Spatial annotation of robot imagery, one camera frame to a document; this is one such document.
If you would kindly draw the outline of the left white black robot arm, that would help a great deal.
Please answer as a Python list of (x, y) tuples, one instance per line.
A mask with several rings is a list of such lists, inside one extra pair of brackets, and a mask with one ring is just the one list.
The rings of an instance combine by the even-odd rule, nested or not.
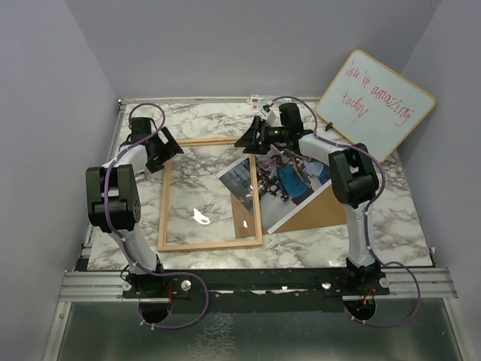
[(129, 263), (129, 272), (142, 275), (140, 288), (155, 297), (164, 292), (166, 279), (161, 274), (162, 264), (140, 227), (141, 200), (136, 175), (163, 170), (165, 163), (183, 150), (167, 128), (154, 130), (150, 118), (132, 118), (130, 129), (130, 136), (116, 157), (86, 170), (87, 213), (91, 225), (117, 243)]

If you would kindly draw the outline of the light wooden picture frame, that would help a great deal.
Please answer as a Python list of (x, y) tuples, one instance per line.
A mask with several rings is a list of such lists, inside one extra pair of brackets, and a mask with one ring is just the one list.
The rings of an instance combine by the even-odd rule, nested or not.
[(232, 249), (241, 247), (257, 247), (263, 245), (263, 232), (261, 222), (261, 211), (259, 201), (259, 191), (256, 177), (256, 161), (253, 155), (249, 156), (250, 161), (250, 177), (251, 177), (251, 198), (253, 201), (253, 222), (255, 236), (253, 240), (247, 241), (215, 241), (202, 244), (167, 244), (167, 228), (168, 228), (168, 212), (170, 209), (170, 188), (172, 179), (172, 161), (165, 163), (162, 179), (162, 197), (159, 214), (159, 236), (157, 250), (159, 252), (175, 252), (175, 251), (198, 251), (198, 250), (215, 250), (215, 249)]

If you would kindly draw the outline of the colour photo print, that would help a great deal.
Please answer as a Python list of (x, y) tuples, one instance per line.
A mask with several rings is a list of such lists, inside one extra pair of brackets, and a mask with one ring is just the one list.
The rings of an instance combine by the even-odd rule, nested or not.
[[(254, 157), (262, 227), (277, 231), (331, 185), (331, 169), (324, 162), (291, 150), (270, 146), (265, 155)], [(245, 156), (217, 174), (235, 198), (253, 212), (250, 159)]]

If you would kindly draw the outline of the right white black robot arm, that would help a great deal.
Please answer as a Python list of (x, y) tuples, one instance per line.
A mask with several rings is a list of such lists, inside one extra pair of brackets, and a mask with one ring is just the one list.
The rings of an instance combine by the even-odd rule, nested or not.
[(273, 146), (284, 148), (330, 168), (331, 188), (343, 206), (349, 237), (346, 288), (362, 294), (371, 287), (372, 277), (380, 273), (380, 262), (372, 254), (369, 241), (372, 222), (368, 208), (380, 187), (374, 160), (364, 144), (336, 144), (305, 129), (300, 110), (293, 102), (281, 104), (279, 115), (281, 125), (274, 126), (276, 114), (270, 105), (263, 106), (234, 145), (253, 155), (266, 155)]

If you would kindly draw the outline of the clear frame glass pane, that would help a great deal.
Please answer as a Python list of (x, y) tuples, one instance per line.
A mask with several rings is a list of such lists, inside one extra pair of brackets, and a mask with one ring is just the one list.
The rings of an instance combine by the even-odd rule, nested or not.
[(167, 244), (253, 240), (235, 236), (232, 193), (217, 177), (247, 155), (226, 141), (187, 141), (183, 152), (171, 160)]

